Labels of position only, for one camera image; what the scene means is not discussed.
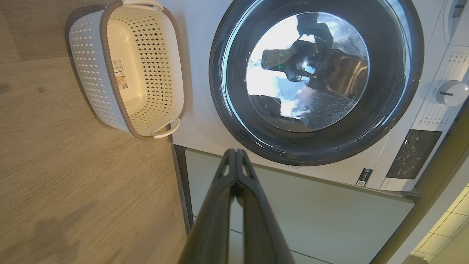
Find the black touch panel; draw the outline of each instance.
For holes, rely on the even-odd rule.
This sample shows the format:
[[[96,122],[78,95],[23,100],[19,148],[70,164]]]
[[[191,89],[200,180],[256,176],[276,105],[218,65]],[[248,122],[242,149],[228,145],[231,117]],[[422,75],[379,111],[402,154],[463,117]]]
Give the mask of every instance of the black touch panel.
[[[440,136],[441,131],[409,130],[386,177],[415,179]]]

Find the label sticker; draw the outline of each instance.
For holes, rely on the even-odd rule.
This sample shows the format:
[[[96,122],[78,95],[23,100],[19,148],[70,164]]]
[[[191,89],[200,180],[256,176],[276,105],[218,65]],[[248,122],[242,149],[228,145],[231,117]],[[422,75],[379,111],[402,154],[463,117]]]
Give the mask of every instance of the label sticker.
[[[363,169],[362,174],[360,174],[360,177],[358,177],[358,181],[356,182],[355,185],[360,186],[360,187],[365,187],[366,182],[370,178],[372,172],[373,170]]]
[[[128,87],[127,78],[125,77],[124,67],[122,66],[121,59],[112,60],[114,75],[116,76],[117,86],[119,90],[123,90]]]

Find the front-loading washing machine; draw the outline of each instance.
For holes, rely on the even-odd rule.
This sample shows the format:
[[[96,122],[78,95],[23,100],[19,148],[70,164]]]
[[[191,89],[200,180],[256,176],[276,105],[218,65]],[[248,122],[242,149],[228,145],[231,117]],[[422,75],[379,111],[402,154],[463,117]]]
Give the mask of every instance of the front-loading washing machine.
[[[186,112],[174,144],[410,191],[469,94],[465,0],[172,0]]]

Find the laundry basket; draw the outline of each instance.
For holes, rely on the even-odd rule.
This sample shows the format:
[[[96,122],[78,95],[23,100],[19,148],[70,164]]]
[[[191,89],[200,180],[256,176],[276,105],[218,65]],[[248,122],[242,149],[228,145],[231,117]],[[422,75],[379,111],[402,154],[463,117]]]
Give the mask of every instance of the laundry basket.
[[[177,25],[154,0],[118,0],[78,19],[69,41],[91,106],[138,139],[179,127],[184,89]],[[160,132],[168,124],[171,129]]]

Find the black sticker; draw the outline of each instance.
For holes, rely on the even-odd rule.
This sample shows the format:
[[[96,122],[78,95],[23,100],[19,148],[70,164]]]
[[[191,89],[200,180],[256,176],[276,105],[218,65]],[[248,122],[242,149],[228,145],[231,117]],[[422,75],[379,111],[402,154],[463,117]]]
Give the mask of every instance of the black sticker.
[[[360,186],[360,187],[365,187],[366,182],[368,182],[368,179],[370,178],[372,172],[373,170],[363,169],[362,174],[360,174],[360,177],[358,177],[358,181],[356,182],[355,185]]]

